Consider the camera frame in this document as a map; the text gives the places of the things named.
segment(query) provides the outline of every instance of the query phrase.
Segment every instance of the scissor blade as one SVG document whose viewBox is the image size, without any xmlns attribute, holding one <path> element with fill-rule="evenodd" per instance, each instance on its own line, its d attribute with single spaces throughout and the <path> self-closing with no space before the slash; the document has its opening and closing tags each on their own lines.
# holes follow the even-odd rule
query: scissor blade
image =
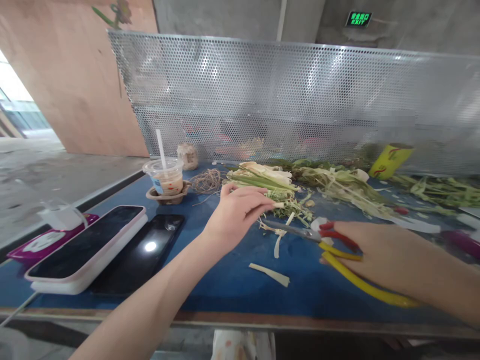
<svg viewBox="0 0 480 360">
<path fill-rule="evenodd" d="M 308 229 L 302 229 L 302 228 L 298 228 L 298 227 L 293 227 L 293 226 L 289 226 L 289 225 L 285 225 L 281 222 L 276 222 L 276 221 L 270 221 L 270 220 L 262 220 L 262 222 L 265 224 L 265 225 L 268 225 L 269 227 L 271 228 L 274 228 L 274 229 L 280 229 L 280 230 L 285 230 L 286 232 L 288 233 L 291 233 L 291 234 L 295 234 L 295 235 L 298 235 L 298 236 L 301 236 L 302 238 L 305 238 L 305 239 L 308 239 L 308 240 L 312 240 L 316 243 L 319 243 L 321 241 L 321 237 L 320 237 L 320 234 L 318 234 L 318 236 L 315 236 L 311 230 L 308 230 Z"/>
</svg>

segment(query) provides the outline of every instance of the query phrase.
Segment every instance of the smartphone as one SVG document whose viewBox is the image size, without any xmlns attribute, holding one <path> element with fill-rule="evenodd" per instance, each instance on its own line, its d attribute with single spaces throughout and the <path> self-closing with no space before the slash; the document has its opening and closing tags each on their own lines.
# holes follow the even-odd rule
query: smartphone
<svg viewBox="0 0 480 360">
<path fill-rule="evenodd" d="M 91 284 L 97 295 L 128 296 L 165 263 L 181 230 L 183 215 L 156 215 Z"/>
<path fill-rule="evenodd" d="M 120 249 L 146 223 L 145 211 L 143 206 L 114 207 L 32 267 L 25 274 L 25 278 L 34 282 L 59 282 L 60 280 L 67 282 L 76 280 L 85 273 L 91 273 L 90 268 L 97 270 L 95 276 L 98 275 L 106 266 L 105 264 L 101 267 L 100 264 L 110 261 L 118 254 Z M 115 249 L 117 253 L 112 255 L 112 250 Z M 90 260 L 90 264 L 95 266 L 86 266 L 82 269 Z"/>
</svg>

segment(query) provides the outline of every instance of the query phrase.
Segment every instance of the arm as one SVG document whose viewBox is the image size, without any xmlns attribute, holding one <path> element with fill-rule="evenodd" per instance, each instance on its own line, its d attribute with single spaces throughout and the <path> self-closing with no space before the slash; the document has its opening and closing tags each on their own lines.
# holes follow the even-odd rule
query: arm
<svg viewBox="0 0 480 360">
<path fill-rule="evenodd" d="M 363 261 L 338 258 L 355 273 L 480 326 L 478 269 L 396 225 L 338 221 L 335 230 L 363 252 Z"/>
<path fill-rule="evenodd" d="M 203 232 L 118 306 L 70 359 L 150 359 L 195 285 L 237 246 L 263 212 L 273 209 L 266 192 L 224 186 Z"/>
</svg>

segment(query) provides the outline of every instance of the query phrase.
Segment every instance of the table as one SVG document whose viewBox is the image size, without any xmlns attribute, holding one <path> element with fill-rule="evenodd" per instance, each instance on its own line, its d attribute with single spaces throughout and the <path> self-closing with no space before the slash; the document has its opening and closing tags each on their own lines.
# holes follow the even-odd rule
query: table
<svg viewBox="0 0 480 360">
<path fill-rule="evenodd" d="M 199 169 L 185 172 L 184 179 L 207 167 L 212 165 L 201 164 Z M 385 187 L 375 181 L 374 187 Z M 151 186 L 150 179 L 142 176 L 88 212 L 101 216 L 118 205 L 140 205 L 145 206 L 149 219 L 156 214 L 184 215 L 185 224 L 171 248 L 168 263 L 203 230 L 220 199 L 213 194 L 202 204 L 193 206 L 208 195 L 189 193 L 180 205 L 159 206 L 156 201 L 145 197 Z M 388 196 L 396 194 L 405 202 L 416 201 L 394 189 Z M 313 199 L 316 216 L 333 221 L 384 223 L 380 219 L 368 220 L 358 209 L 345 203 L 333 203 L 320 194 L 314 195 Z M 441 225 L 443 230 L 460 226 L 454 220 L 438 216 L 431 216 L 428 222 Z M 372 298 L 330 266 L 319 264 L 320 248 L 303 238 L 286 235 L 280 244 L 280 258 L 274 259 L 275 241 L 273 233 L 264 235 L 257 226 L 252 226 L 237 248 L 194 288 L 173 325 L 480 339 L 480 332 L 431 307 L 402 309 Z M 289 287 L 285 288 L 250 269 L 250 263 L 289 276 Z M 33 293 L 30 283 L 23 278 L 25 270 L 14 261 L 0 266 L 0 315 L 10 314 Z M 122 300 L 119 297 L 99 297 L 88 290 L 75 296 L 41 294 L 18 318 L 101 321 Z"/>
</svg>

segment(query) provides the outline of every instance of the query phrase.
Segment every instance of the blue tabletop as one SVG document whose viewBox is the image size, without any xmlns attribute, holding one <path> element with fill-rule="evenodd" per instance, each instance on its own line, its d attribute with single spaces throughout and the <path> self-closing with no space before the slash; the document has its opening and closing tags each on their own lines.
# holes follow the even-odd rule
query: blue tabletop
<svg viewBox="0 0 480 360">
<path fill-rule="evenodd" d="M 204 164 L 196 171 L 184 172 L 184 179 L 212 167 Z M 371 181 L 375 188 L 386 187 L 376 180 Z M 192 206 L 205 200 L 208 195 L 197 195 L 190 191 L 179 205 L 159 206 L 156 201 L 145 196 L 151 186 L 150 178 L 143 176 L 90 209 L 88 213 L 102 216 L 118 205 L 140 205 L 146 207 L 149 219 L 156 214 L 184 215 L 185 224 L 170 251 L 168 263 L 200 234 L 220 198 L 214 194 L 204 203 Z M 387 197 L 397 194 L 406 203 L 419 206 L 416 203 L 418 199 L 401 194 L 398 190 L 384 191 L 383 194 Z M 318 193 L 314 196 L 314 201 L 314 214 L 317 217 L 326 217 L 332 221 L 385 222 L 379 219 L 368 220 L 359 209 L 346 203 L 333 203 Z M 457 225 L 454 220 L 443 216 L 431 215 L 425 221 L 441 225 L 442 230 L 451 230 Z M 292 225 L 302 226 L 299 222 Z M 280 257 L 275 259 L 274 246 L 277 236 L 272 232 L 264 233 L 256 224 L 252 226 L 243 241 L 203 277 L 181 309 L 192 312 L 278 314 L 375 323 L 459 324 L 452 317 L 428 306 L 403 309 L 376 300 L 352 285 L 332 267 L 320 264 L 321 249 L 316 243 L 303 238 L 287 234 L 280 243 Z M 283 287 L 265 274 L 249 268 L 250 263 L 290 277 L 290 285 Z M 0 267 L 0 308 L 18 307 L 33 293 L 30 283 L 23 278 L 25 270 L 14 261 Z M 87 289 L 75 296 L 42 294 L 30 308 L 114 309 L 122 300 L 119 297 L 93 295 Z"/>
</svg>

